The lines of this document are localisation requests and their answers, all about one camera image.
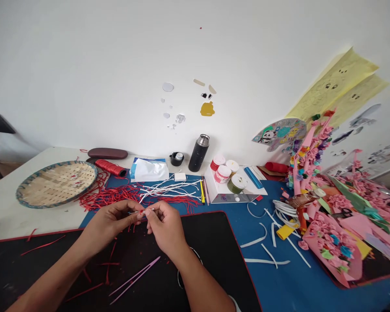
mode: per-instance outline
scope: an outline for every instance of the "yellow pencil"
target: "yellow pencil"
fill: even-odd
[[[201,184],[201,200],[202,200],[202,204],[205,205],[205,196],[204,196],[204,189],[202,187],[202,181],[199,181],[199,183]]]

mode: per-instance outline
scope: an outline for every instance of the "black mouse pad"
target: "black mouse pad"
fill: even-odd
[[[262,311],[249,272],[224,212],[182,217],[188,245],[199,255],[205,268],[232,296],[241,311]],[[76,241],[82,230],[59,232],[0,241],[0,311],[6,310]],[[22,253],[38,246],[54,244]],[[128,285],[111,292],[160,256],[160,259],[114,304],[110,303]],[[107,265],[109,285],[106,285]],[[190,311],[184,289],[178,284],[178,271],[159,249],[146,223],[125,229],[86,266],[88,280],[81,273],[68,291],[58,311]],[[80,296],[66,301],[92,287]]]

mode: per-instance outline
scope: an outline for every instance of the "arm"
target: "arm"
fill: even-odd
[[[88,261],[143,214],[128,211],[143,207],[135,201],[119,201],[101,208],[69,250],[24,293],[7,312],[56,311]]]
[[[148,234],[181,273],[192,312],[235,312],[233,301],[189,248],[179,212],[164,201],[146,209]]]

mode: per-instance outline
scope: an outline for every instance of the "left hand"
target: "left hand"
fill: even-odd
[[[136,201],[123,200],[101,208],[88,223],[75,242],[79,253],[92,258],[103,250],[122,230],[132,224],[139,225],[144,214],[128,214],[129,211],[144,210]]]

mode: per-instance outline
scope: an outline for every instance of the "white table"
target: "white table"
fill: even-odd
[[[76,160],[77,157],[78,160],[83,161],[89,158],[87,153],[82,153],[78,149],[50,147],[0,180],[0,240],[28,236],[35,228],[37,228],[35,234],[41,234],[72,230],[80,226],[87,212],[78,201],[48,209],[32,209],[19,204],[15,196],[17,187],[32,173],[54,163]],[[209,162],[204,162],[198,172],[191,172],[188,169],[188,159],[185,159],[181,166],[175,167],[171,165],[168,155],[152,157],[130,154],[126,159],[110,161],[124,168],[130,168],[134,157],[166,158],[170,173],[181,169],[181,172],[186,174],[200,176],[210,165]]]

